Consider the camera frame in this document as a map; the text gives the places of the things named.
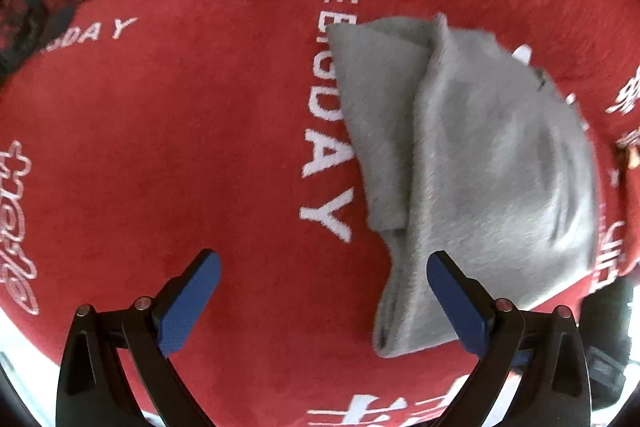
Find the gray cloth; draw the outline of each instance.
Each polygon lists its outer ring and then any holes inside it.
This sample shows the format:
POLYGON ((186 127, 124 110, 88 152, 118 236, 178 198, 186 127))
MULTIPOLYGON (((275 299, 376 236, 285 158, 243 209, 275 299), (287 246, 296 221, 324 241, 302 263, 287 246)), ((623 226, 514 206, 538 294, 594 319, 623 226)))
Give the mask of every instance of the gray cloth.
POLYGON ((523 309, 590 272, 593 151, 544 73, 443 15, 332 25, 328 37, 369 227, 392 258, 381 357, 455 338, 426 280, 435 250, 523 309))

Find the metal screw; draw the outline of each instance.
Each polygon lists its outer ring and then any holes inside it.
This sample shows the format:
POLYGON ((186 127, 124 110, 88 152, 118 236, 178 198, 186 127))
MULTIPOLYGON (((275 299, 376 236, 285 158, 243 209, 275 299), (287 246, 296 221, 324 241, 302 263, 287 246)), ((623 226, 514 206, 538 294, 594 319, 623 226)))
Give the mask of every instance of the metal screw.
POLYGON ((91 306, 89 306, 89 304, 83 304, 76 310, 76 315, 78 317, 84 317, 88 315, 90 311, 91 311, 91 306))
POLYGON ((136 301, 136 309, 144 311, 151 306, 151 299, 149 297, 141 297, 136 301))
POLYGON ((569 309, 568 306, 558 306, 558 308, 556 308, 556 311, 558 312, 558 315, 560 315, 564 319, 568 319, 572 315, 571 309, 569 309))
POLYGON ((497 299, 495 307, 501 312, 510 312, 513 310, 513 303, 509 299, 497 299))

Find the folded gray cloth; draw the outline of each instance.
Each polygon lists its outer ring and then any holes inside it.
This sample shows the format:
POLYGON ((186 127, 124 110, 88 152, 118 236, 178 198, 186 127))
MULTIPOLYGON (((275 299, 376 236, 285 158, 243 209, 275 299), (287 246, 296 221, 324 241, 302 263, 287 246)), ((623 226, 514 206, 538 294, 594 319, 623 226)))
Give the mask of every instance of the folded gray cloth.
POLYGON ((381 357, 455 338, 426 280, 435 250, 523 309, 590 272, 593 151, 544 73, 443 15, 332 25, 328 37, 369 227, 392 258, 381 357))

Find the red blanket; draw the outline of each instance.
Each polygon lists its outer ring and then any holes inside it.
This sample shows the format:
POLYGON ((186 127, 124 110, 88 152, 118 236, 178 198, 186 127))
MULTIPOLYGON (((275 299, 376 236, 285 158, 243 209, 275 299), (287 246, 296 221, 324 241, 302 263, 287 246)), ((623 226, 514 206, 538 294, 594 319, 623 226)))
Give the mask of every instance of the red blanket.
MULTIPOLYGON (((356 161, 309 138, 348 141, 327 23, 438 11, 504 47, 526 42, 580 104, 602 179, 595 282, 614 277, 613 147, 640 126, 640 0, 85 0, 1 92, 2 308, 59 361, 78 305, 129 306, 214 248, 222 282, 174 360, 214 422, 438 415, 475 360, 458 343, 375 356, 385 246, 356 161)), ((540 309, 575 310, 594 286, 540 309)))

